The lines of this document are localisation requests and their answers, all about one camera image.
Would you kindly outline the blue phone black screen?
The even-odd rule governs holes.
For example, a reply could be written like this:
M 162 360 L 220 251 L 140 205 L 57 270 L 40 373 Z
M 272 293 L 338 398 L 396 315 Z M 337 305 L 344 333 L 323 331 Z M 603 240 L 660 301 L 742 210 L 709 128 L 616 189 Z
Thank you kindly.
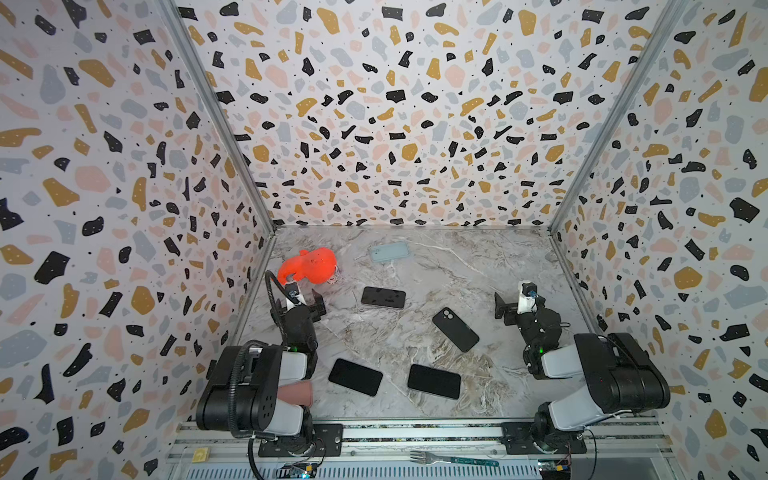
M 419 392 L 458 400 L 461 393 L 461 376 L 457 373 L 413 364 L 409 370 L 407 387 Z

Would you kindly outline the black phone case camera cutout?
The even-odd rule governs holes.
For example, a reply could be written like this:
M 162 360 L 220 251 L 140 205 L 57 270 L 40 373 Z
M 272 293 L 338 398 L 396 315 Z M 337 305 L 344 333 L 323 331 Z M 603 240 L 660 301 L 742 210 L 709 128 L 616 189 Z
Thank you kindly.
M 479 336 L 450 308 L 444 307 L 432 318 L 432 323 L 462 352 L 470 351 Z

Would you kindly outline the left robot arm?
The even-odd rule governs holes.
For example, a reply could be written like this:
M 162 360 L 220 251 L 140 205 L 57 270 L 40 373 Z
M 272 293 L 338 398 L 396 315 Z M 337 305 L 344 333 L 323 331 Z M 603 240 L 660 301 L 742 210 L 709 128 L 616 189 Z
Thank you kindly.
M 280 387 L 309 380 L 316 368 L 315 323 L 326 314 L 326 307 L 321 294 L 312 295 L 310 304 L 273 305 L 281 344 L 249 340 L 223 350 L 197 405 L 195 422 L 200 430 L 269 441 L 312 439 L 309 408 L 278 398 Z

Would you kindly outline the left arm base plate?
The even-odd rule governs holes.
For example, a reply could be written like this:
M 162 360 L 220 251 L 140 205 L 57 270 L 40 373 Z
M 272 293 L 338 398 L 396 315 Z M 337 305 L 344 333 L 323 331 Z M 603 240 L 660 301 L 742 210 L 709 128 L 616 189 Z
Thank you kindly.
M 258 448 L 259 458 L 300 459 L 305 457 L 339 457 L 342 453 L 341 423 L 304 426 L 297 435 L 264 440 Z

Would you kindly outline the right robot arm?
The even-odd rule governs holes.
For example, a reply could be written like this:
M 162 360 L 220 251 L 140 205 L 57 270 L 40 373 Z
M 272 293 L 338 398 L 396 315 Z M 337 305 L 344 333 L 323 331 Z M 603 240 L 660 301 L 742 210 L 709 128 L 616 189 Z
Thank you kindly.
M 521 283 L 515 302 L 495 294 L 494 317 L 518 329 L 525 342 L 523 363 L 534 378 L 584 381 L 568 396 L 540 405 L 531 429 L 535 441 L 581 432 L 622 413 L 669 405 L 667 380 L 631 334 L 578 333 L 571 344 L 562 346 L 566 323 L 546 306 L 535 284 Z

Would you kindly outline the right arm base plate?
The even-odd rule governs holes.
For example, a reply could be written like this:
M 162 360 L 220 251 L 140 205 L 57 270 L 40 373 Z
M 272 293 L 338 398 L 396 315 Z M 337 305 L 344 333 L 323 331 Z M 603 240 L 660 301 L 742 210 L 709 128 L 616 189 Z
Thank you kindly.
M 580 432 L 560 431 L 534 422 L 504 422 L 501 443 L 508 455 L 585 454 Z

